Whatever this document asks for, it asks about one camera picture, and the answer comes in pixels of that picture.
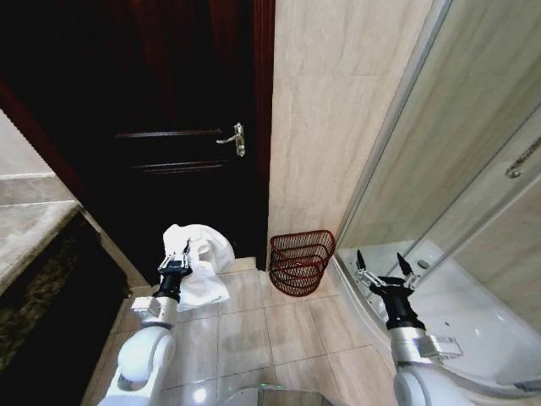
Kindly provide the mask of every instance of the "countertop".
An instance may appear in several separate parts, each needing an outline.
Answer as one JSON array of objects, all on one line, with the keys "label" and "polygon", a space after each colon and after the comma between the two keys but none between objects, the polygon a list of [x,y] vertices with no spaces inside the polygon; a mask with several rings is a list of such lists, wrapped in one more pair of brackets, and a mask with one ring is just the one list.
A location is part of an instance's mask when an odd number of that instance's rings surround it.
[{"label": "countertop", "polygon": [[0,206],[0,294],[79,210],[75,200]]}]

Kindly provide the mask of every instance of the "trash basket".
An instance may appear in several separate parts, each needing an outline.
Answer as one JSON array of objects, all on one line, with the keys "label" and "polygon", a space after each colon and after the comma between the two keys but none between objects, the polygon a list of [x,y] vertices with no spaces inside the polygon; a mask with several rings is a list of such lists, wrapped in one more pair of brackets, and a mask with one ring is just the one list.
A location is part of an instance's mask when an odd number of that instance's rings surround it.
[{"label": "trash basket", "polygon": [[276,235],[270,239],[269,277],[289,296],[306,296],[320,285],[335,252],[335,238],[328,230]]}]

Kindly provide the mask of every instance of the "door frame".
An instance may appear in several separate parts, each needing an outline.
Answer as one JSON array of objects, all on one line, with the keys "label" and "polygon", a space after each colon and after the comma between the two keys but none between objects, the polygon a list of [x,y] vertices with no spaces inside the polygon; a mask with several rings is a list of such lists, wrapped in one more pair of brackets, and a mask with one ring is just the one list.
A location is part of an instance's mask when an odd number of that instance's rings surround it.
[{"label": "door frame", "polygon": [[[266,269],[269,217],[269,179],[271,175],[271,124],[274,68],[274,29],[276,0],[252,0],[252,55],[254,66],[254,124],[256,159],[256,266]],[[56,175],[87,209],[92,210],[93,196],[79,175],[60,154],[37,120],[0,78],[0,108],[32,144]]]}]

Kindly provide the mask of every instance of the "towel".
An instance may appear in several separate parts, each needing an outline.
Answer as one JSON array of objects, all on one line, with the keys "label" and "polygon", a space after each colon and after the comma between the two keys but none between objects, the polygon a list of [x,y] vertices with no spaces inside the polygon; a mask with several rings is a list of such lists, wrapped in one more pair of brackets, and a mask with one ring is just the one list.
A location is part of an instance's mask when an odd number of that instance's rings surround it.
[{"label": "towel", "polygon": [[180,254],[189,241],[189,261],[193,273],[183,278],[177,311],[196,309],[229,299],[226,285],[216,276],[235,259],[229,241],[214,228],[202,224],[180,227],[173,224],[163,234],[166,256]]}]

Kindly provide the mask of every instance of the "door lock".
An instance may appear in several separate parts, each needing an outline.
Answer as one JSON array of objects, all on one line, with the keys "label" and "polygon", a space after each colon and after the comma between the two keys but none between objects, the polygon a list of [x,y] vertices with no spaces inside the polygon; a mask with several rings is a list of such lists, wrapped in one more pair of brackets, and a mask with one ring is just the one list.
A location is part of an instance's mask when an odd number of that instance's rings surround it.
[{"label": "door lock", "polygon": [[227,144],[228,142],[235,141],[237,147],[237,155],[243,157],[246,154],[246,147],[244,146],[244,127],[240,123],[233,125],[235,129],[235,135],[229,137],[226,140],[216,140],[217,144]]}]

